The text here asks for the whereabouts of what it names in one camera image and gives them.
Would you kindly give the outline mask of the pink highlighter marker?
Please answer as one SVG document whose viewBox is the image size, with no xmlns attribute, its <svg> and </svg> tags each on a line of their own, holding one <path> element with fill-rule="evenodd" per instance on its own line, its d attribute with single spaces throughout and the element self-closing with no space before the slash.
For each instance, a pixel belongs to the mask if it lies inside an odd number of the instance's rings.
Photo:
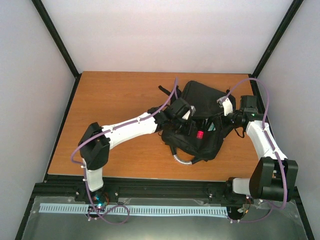
<svg viewBox="0 0 320 240">
<path fill-rule="evenodd" d="M 204 132 L 202 130 L 198 130 L 196 138 L 201 140 L 203 138 L 203 136 L 204 136 Z"/>
</svg>

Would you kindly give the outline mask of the black student backpack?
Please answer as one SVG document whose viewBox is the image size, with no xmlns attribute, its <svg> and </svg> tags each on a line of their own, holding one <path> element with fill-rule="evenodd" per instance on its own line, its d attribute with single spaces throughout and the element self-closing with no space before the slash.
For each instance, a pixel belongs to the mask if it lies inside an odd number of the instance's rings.
<svg viewBox="0 0 320 240">
<path fill-rule="evenodd" d="M 217 103 L 221 97 L 227 96 L 236 109 L 236 99 L 229 90 L 221 91 L 200 82 L 191 80 L 183 90 L 176 88 L 170 98 L 171 105 L 178 98 L 184 99 L 195 107 L 190 120 L 196 121 L 197 131 L 203 131 L 203 138 L 195 135 L 182 135 L 169 128 L 161 130 L 162 141 L 169 146 L 173 158 L 184 165 L 194 165 L 200 161 L 213 160 L 220 151 L 224 139 L 233 130 L 224 118 L 224 110 Z"/>
</svg>

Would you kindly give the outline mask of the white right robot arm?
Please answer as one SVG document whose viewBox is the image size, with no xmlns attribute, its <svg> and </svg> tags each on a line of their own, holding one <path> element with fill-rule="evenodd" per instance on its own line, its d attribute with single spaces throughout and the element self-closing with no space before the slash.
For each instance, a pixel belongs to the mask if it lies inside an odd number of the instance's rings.
<svg viewBox="0 0 320 240">
<path fill-rule="evenodd" d="M 289 202 L 295 188 L 298 164 L 289 160 L 278 147 L 265 115 L 258 112 L 257 98 L 241 96 L 238 110 L 233 109 L 231 100 L 226 96 L 219 103 L 226 123 L 234 129 L 242 128 L 243 135 L 250 138 L 258 157 L 250 178 L 232 179 L 232 191 L 254 199 Z"/>
</svg>

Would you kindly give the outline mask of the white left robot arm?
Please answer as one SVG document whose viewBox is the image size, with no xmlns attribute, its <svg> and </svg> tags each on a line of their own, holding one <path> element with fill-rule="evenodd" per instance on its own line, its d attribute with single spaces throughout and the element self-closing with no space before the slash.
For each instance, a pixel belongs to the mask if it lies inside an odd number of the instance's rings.
<svg viewBox="0 0 320 240">
<path fill-rule="evenodd" d="M 109 160 L 110 150 L 143 135 L 169 128 L 179 130 L 195 112 L 196 108 L 180 97 L 170 105 L 152 107 L 127 121 L 104 126 L 97 122 L 89 125 L 77 147 L 88 186 L 86 195 L 95 202 L 103 198 L 103 167 Z"/>
</svg>

